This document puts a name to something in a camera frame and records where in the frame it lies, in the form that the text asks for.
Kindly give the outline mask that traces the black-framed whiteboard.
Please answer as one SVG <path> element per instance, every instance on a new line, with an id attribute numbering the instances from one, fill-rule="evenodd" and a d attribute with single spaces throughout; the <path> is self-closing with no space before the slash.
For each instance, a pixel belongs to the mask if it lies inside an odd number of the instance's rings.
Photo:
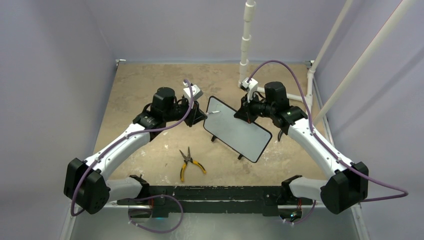
<path id="1" fill-rule="evenodd" d="M 207 116 L 203 128 L 215 139 L 252 163 L 256 163 L 273 135 L 257 123 L 247 123 L 234 117 L 236 110 L 215 96 L 208 99 L 206 112 L 220 111 Z"/>

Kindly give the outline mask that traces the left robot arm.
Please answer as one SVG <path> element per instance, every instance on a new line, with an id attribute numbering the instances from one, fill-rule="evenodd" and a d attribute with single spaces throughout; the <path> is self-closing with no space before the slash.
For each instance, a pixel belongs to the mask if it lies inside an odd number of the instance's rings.
<path id="1" fill-rule="evenodd" d="M 198 102 L 202 95 L 196 84 L 185 87 L 181 99 L 172 88 L 160 87 L 121 135 L 84 160 L 74 158 L 67 166 L 63 190 L 71 200 L 71 215 L 76 217 L 83 211 L 92 215 L 109 202 L 125 199 L 138 205 L 146 203 L 149 185 L 140 176 L 119 180 L 110 180 L 110 176 L 134 152 L 171 129 L 168 122 L 192 127 L 205 120 L 207 116 Z"/>

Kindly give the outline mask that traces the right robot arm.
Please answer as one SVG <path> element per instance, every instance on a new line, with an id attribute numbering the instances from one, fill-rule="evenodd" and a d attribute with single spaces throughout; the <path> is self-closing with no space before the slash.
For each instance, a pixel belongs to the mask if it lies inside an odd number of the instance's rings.
<path id="1" fill-rule="evenodd" d="M 333 214 L 339 214 L 368 196 L 368 167 L 354 163 L 339 153 L 310 124 L 308 115 L 298 106 L 290 105 L 285 86 L 268 82 L 265 97 L 257 93 L 257 81 L 245 79 L 240 88 L 246 91 L 234 117 L 253 124 L 258 117 L 269 118 L 280 131 L 295 140 L 317 163 L 327 180 L 295 175 L 281 183 L 280 196 L 288 204 L 299 198 L 319 201 Z"/>

